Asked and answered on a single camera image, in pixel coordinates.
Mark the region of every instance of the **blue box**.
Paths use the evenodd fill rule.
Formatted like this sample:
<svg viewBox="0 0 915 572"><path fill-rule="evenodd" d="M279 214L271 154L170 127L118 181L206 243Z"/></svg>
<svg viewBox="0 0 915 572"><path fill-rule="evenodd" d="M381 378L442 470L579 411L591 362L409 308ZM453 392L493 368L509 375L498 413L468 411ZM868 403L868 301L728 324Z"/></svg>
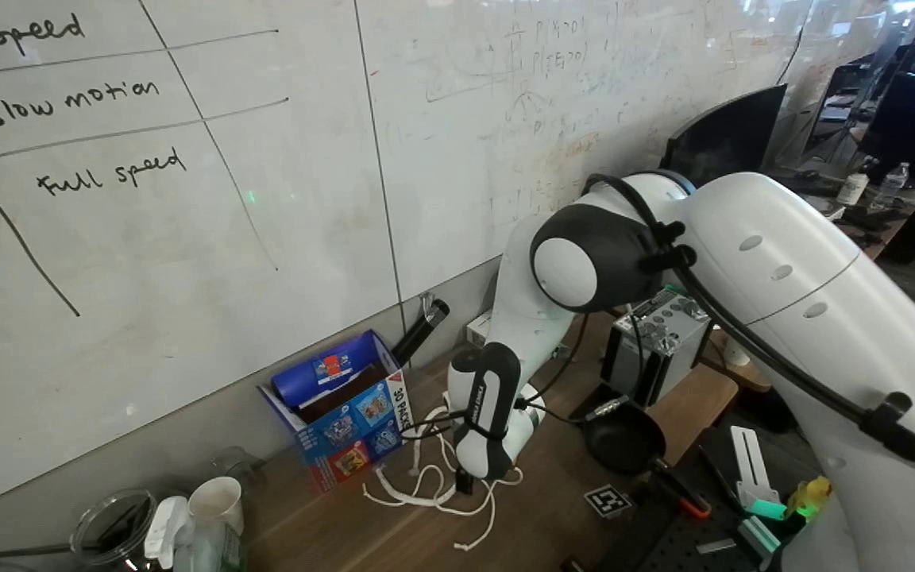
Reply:
<svg viewBox="0 0 915 572"><path fill-rule="evenodd" d="M262 394L295 433L325 489L384 461L415 423L403 372L376 329L277 372Z"/></svg>

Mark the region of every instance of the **drawn line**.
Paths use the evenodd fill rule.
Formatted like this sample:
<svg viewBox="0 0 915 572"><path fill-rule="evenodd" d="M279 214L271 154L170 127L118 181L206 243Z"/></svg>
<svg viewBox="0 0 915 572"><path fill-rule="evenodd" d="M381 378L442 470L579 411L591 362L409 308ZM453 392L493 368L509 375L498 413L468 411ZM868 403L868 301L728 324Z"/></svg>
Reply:
<svg viewBox="0 0 915 572"><path fill-rule="evenodd" d="M490 90L490 84L496 84L496 82L478 82L478 84L463 84L463 90L454 90L454 92L426 96L426 101L437 105L437 101L446 101L446 99L484 92L484 90Z"/></svg>
<svg viewBox="0 0 915 572"><path fill-rule="evenodd" d="M13 216L3 211L3 204L0 204L0 216L3 216L3 223L10 225L10 231L15 235L22 253L27 253L27 258L34 263L34 269L42 273L42 280L53 290L53 295L59 295L60 301L70 305L75 316L79 316L79 308L77 308L77 305L70 301L70 295L48 275L48 269L45 269L42 261L34 258L32 243L27 243L22 231L15 230L15 223L13 223Z"/></svg>
<svg viewBox="0 0 915 572"><path fill-rule="evenodd" d="M782 66L782 74L779 74L776 84L782 84L782 82L785 82L788 70L794 66L794 61L799 61L799 55L801 55L801 44L805 44L805 25L801 25L801 30L799 30L799 42L794 42L794 48L788 52L788 61L785 61L785 66Z"/></svg>
<svg viewBox="0 0 915 572"><path fill-rule="evenodd" d="M206 120L238 118L238 114L251 114L251 110L262 110L262 109L277 109L277 105L286 105L286 101L289 99L277 99L277 101L251 105L251 109L231 109L231 110L223 110L223 114L211 114ZM0 153L0 158L34 153L34 149L50 149L50 145L91 144L91 140L116 140L116 136L135 136L135 133L152 133L152 131L174 131L174 127L191 127L191 125L201 125L201 120L191 118L191 120L136 127L136 131L112 131L112 133L97 133L97 136L75 136L75 140L53 140L53 144L38 144L38 145L18 145L18 149Z"/></svg>
<svg viewBox="0 0 915 572"><path fill-rule="evenodd" d="M271 253L271 248L268 248L268 240L264 240L264 235L262 235L254 216L247 214L247 204L245 204L245 196L242 196L242 185L238 185L238 178L236 178L236 170L231 170L231 162L229 162L226 149L218 144L218 136L212 136L212 131L211 131L211 125L206 125L206 114L205 114L205 109L201 109L201 101L196 101L191 82L184 78L184 74L181 74L181 66L179 66L171 48L170 48L170 42L167 42L160 21L152 21L152 11L146 9L143 0L141 0L141 9L143 9L143 15L146 15L150 29L160 35L160 42L163 42L163 48L167 48L167 55L170 55L170 61L171 61L171 66L174 66L174 74L179 74L184 92L191 96L191 101L194 101L194 109L196 109L196 118L201 118L201 125L205 125L205 131L206 131L206 136L211 136L218 154L219 154L223 165L226 165L226 176L229 176L229 181L231 181L231 188L236 188L236 196L238 196L238 206L242 206L242 214L245 214L245 218L247 218L247 230L254 231L254 239L258 239L264 258L271 261L271 266L279 269L279 266L275 263L275 253Z"/></svg>
<svg viewBox="0 0 915 572"><path fill-rule="evenodd" d="M372 125L376 170L381 178L381 196L384 196L384 223L388 223L388 248L390 248L390 266L396 266L399 315L400 315L400 327L408 329L409 320L403 315L403 292L400 292L400 269L399 269L400 263L399 263L399 248L396 248L396 218L390 218L381 131L376 125L376 101L372 101L372 78L368 78L368 61L366 61L363 11L358 11L355 0L353 0L353 11L355 11L358 55L363 55L363 78L366 78L366 105L368 105L368 125Z"/></svg>
<svg viewBox="0 0 915 572"><path fill-rule="evenodd" d="M201 44L223 44L223 42L242 42L242 37L258 37L258 35L279 35L279 29L258 29L258 30L242 30L242 35L219 35L219 37L188 42L188 44L179 44L171 52L188 52L188 48L201 48ZM0 66L0 74L42 70L42 66L70 66L70 63L91 63L91 61L118 61L118 57L136 57L136 55L167 55L167 48L94 55L94 57L45 61L45 63L15 63L15 66Z"/></svg>

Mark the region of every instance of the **black clamp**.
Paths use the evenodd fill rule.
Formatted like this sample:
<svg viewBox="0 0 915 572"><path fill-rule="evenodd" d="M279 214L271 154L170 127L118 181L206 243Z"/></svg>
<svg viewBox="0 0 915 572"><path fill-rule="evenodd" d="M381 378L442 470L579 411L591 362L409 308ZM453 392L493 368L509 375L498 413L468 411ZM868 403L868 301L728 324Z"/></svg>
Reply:
<svg viewBox="0 0 915 572"><path fill-rule="evenodd" d="M887 394L874 411L868 411L857 423L860 433L887 445L894 453L915 461L915 433L899 426L913 397L904 392Z"/></svg>
<svg viewBox="0 0 915 572"><path fill-rule="evenodd" d="M461 413L461 418L463 418L463 429L479 433L488 440L504 440L504 439L509 434L509 429L490 433L488 426L475 423L475 417L472 417L468 411Z"/></svg>
<svg viewBox="0 0 915 572"><path fill-rule="evenodd" d="M655 239L655 243L675 243L685 231L687 231L687 225L681 218L675 218L675 223L659 223L652 230L652 239Z"/></svg>
<svg viewBox="0 0 915 572"><path fill-rule="evenodd" d="M638 269L642 273L663 273L675 266L692 266L697 261L699 261L699 253L689 243L676 243L676 248L642 258Z"/></svg>

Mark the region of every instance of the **wire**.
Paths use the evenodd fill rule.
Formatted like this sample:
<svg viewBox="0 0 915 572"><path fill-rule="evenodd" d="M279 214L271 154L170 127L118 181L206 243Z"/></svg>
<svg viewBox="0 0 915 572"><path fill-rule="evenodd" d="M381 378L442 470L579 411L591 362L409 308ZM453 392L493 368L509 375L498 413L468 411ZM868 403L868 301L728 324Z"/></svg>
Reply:
<svg viewBox="0 0 915 572"><path fill-rule="evenodd" d="M461 426L461 423L437 426L437 429L430 429L430 433L424 433L424 434L416 434L416 439L409 439L409 440L426 440L426 439L446 434L446 433L453 433L453 429L457 429L457 426Z"/></svg>
<svg viewBox="0 0 915 572"><path fill-rule="evenodd" d="M437 433L448 433L448 429L454 429L461 417L463 417L461 411L454 411L454 413L448 413L448 417L440 417L440 418L437 418L437 417L434 417L434 418L424 417L424 418L403 426L400 433L416 434L419 429L437 426L437 429L430 429L430 433L419 433L419 439L430 439L430 434L437 434Z"/></svg>
<svg viewBox="0 0 915 572"><path fill-rule="evenodd" d="M591 316L591 315L581 316L574 347L573 347L573 351L563 359L563 364L558 368L558 375L553 375L540 392L533 392L533 397L527 397L524 403L540 399L551 387L560 383L560 378L567 375L567 368L574 362L574 355L579 355L579 350L581 350L588 316Z"/></svg>
<svg viewBox="0 0 915 572"><path fill-rule="evenodd" d="M551 406L540 406L540 403L531 403L531 399L514 399L514 406L517 411L524 411L524 406L531 406L531 411L540 411L540 413L546 413L546 417L553 417L553 418L560 418L560 423L567 423L567 426L581 426L581 423L574 423L574 418L569 418L569 417L560 417L558 411L551 411Z"/></svg>
<svg viewBox="0 0 915 572"><path fill-rule="evenodd" d="M595 176L588 181L608 181L610 188L617 188L642 216L642 223L650 225L650 231L655 235L655 243L662 252L675 252L675 239L668 239L663 225L655 218L655 214L650 211L645 196L620 181L620 178L603 178ZM675 263L676 280L685 281L685 290L710 311L711 320L717 320L741 347L747 347L756 359L769 362L782 378L788 378L799 392L810 394L813 399L819 399L824 406L836 411L839 417L852 418L860 433L865 423L872 418L872 413L857 403L852 403L845 394L834 392L830 383L824 383L819 378L806 375L801 364L794 364L788 355L782 355L776 347L769 347L767 339L759 339L741 316L734 316L704 281L699 275L689 269L689 263ZM890 426L895 433L895 439L915 439L913 429L894 423ZM895 451L885 434L872 434L877 439L885 447L890 447L894 453L915 461L915 453L904 453Z"/></svg>
<svg viewBox="0 0 915 572"><path fill-rule="evenodd" d="M440 418L446 411L448 411L448 403L430 411L426 423L430 423L430 418ZM479 481L484 489L488 489L484 501L475 505L475 509L454 509L454 505L446 505L446 501L453 501L453 497L454 497L454 484L448 486L446 470L442 470L440 463L419 466L419 461L424 461L424 439L426 439L426 429L415 439L415 466L409 466L409 474L416 476L416 484L415 484L409 493L396 489L390 481L384 476L384 470L376 466L376 476L380 476L381 489L384 489L390 498L376 497L366 484L363 484L363 497L366 497L368 501L376 501L376 505L384 505L384 509L416 505L416 509L437 509L437 512L454 516L454 518L478 518L478 516L484 516L484 512L490 509L490 518L488 518L484 535L475 538L475 539L468 539L468 542L454 542L454 549L472 552L472 549L478 549L478 546L493 535L493 525L496 525L496 486L522 486L522 484L524 484L524 470L514 466L514 476L512 476L512 481L493 481L493 484L490 484L490 481ZM453 463L453 458L457 458L454 445L453 445L446 434L437 434L437 440L440 440L442 463L454 474L454 463ZM437 481L437 493L434 493L434 497L424 497L424 484L426 484L430 474L440 476L440 481Z"/></svg>
<svg viewBox="0 0 915 572"><path fill-rule="evenodd" d="M631 311L631 329L636 333L636 350L638 350L638 380L642 380L642 372L645 372L645 336L642 336L642 316L638 316L638 311Z"/></svg>

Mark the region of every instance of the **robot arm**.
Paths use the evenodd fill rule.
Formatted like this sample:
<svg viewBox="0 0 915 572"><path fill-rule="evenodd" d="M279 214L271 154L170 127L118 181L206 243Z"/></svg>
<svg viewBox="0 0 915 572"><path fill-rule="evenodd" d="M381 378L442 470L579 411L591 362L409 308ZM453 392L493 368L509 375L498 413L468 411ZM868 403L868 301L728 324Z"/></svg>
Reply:
<svg viewBox="0 0 915 572"><path fill-rule="evenodd" d="M595 181L551 223L524 225L504 253L493 350L448 378L453 406L472 418L461 466L505 474L537 423L514 399L533 394L527 378L573 311L642 301L663 269L776 378L839 489L845 539L839 526L810 535L788 561L915 567L915 301L763 176L728 176L692 196L663 176Z"/></svg>

